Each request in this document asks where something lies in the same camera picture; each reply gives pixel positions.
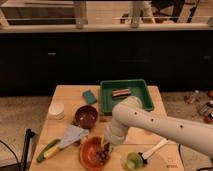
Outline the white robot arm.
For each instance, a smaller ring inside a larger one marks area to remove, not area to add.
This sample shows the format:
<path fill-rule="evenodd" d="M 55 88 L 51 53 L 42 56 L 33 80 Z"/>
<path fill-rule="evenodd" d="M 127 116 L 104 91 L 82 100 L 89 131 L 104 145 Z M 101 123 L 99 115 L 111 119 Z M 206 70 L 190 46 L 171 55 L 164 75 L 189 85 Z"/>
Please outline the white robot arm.
<path fill-rule="evenodd" d="M 131 127 L 145 129 L 213 159 L 213 125 L 147 112 L 138 97 L 129 96 L 113 107 L 104 139 L 120 145 Z"/>

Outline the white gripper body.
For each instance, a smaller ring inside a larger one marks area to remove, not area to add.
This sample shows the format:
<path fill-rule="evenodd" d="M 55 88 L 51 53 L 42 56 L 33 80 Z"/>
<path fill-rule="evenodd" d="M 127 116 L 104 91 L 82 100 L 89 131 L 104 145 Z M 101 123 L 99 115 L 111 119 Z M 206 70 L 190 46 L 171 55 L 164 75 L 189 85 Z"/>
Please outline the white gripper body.
<path fill-rule="evenodd" d="M 123 134 L 119 129 L 108 125 L 104 132 L 104 141 L 112 145 L 120 145 L 123 143 Z"/>

